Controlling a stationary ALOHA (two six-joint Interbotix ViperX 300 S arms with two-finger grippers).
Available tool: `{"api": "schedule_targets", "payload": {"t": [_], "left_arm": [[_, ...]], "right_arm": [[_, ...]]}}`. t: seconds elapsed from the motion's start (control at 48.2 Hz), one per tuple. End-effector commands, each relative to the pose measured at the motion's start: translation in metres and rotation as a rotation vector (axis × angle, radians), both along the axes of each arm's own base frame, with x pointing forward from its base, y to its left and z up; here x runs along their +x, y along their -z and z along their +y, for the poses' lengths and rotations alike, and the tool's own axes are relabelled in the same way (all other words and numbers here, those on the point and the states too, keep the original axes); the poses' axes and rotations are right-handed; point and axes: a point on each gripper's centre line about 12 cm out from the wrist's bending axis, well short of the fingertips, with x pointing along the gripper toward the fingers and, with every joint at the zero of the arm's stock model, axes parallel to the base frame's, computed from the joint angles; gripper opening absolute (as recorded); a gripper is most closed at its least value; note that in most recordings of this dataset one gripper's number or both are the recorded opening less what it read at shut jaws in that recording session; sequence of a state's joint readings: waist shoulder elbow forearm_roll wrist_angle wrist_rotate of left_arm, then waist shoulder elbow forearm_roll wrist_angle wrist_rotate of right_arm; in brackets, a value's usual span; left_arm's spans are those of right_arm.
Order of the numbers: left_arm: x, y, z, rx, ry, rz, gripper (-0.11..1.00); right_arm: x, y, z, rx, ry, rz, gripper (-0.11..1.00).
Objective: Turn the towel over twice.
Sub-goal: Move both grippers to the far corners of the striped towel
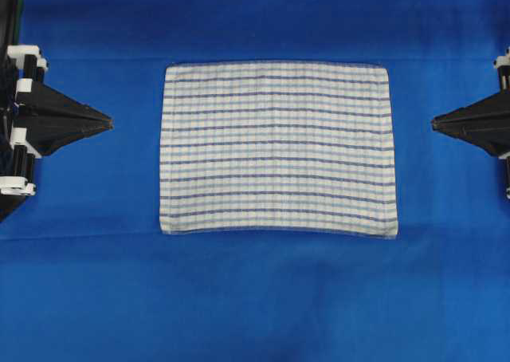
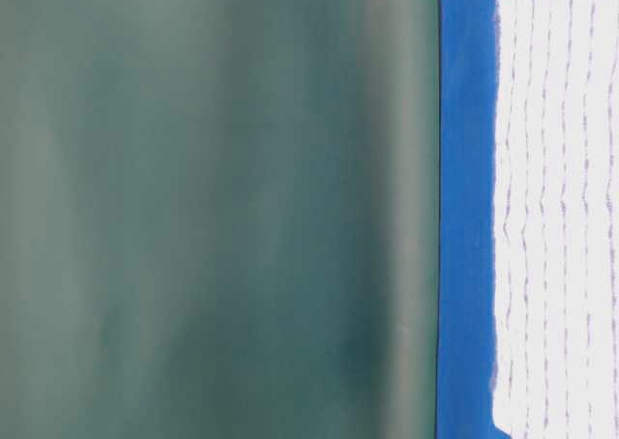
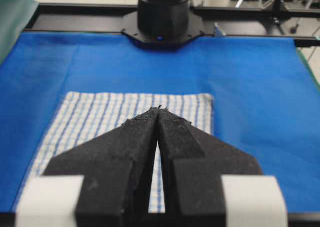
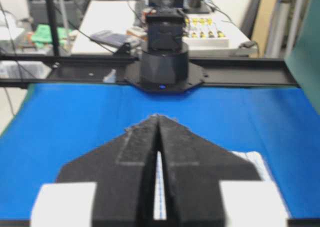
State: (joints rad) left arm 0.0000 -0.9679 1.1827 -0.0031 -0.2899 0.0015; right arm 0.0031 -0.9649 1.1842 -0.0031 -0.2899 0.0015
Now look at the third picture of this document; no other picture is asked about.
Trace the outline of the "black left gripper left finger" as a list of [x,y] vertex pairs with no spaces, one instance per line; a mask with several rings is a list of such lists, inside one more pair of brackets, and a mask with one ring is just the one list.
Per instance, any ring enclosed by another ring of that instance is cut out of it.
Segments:
[[26,185],[18,227],[124,227],[148,209],[156,107],[53,157]]

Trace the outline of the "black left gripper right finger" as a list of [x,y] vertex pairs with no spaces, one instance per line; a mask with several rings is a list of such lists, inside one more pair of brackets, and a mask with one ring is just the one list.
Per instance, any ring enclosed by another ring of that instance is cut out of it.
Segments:
[[278,181],[257,160],[161,109],[166,211],[184,227],[286,227]]

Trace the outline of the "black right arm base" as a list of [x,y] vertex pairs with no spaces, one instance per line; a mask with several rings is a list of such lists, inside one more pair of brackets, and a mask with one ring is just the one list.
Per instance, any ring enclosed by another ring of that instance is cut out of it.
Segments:
[[204,35],[204,21],[191,12],[190,0],[138,0],[121,33],[144,48],[178,48]]

